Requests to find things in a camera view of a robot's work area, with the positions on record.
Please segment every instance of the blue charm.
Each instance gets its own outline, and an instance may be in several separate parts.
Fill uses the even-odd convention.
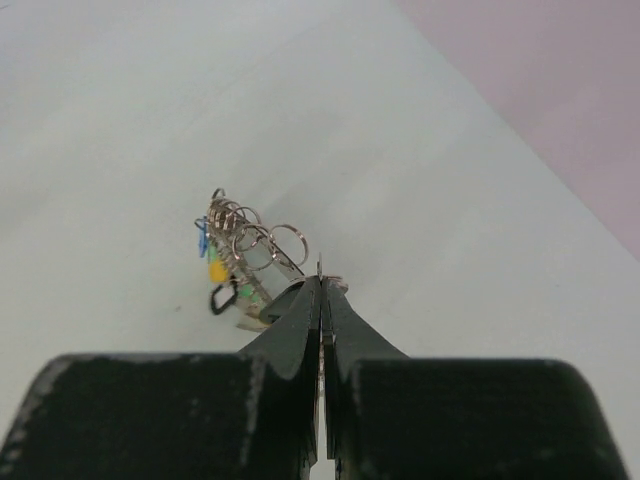
[[[196,227],[200,230],[200,239],[198,240],[198,250],[200,252],[200,258],[204,258],[209,249],[209,239],[207,238],[206,221],[207,217],[196,220]]]

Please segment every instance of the pink wall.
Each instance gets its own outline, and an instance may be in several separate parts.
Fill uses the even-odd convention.
[[[396,1],[640,259],[640,3]]]

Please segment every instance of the white surface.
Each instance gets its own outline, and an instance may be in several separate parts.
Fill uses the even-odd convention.
[[[640,473],[640,266],[392,4],[87,3],[0,10],[0,430],[57,354],[254,337],[207,309],[224,186],[405,352],[574,363]]]

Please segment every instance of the yellow charm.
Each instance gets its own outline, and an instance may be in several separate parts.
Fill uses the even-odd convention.
[[[213,283],[224,283],[229,279],[229,272],[227,272],[220,260],[215,260],[209,264],[209,278]]]

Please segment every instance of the keychain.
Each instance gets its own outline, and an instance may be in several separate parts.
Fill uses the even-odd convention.
[[[210,296],[213,314],[235,306],[244,314],[239,328],[268,328],[304,283],[301,267],[309,258],[305,236],[289,224],[266,227],[253,208],[229,200],[222,188],[214,192],[207,214],[195,225],[200,230],[200,257],[206,258],[214,285]],[[289,232],[302,244],[301,260],[295,262],[278,245],[278,232]],[[341,285],[346,291],[346,284]]]

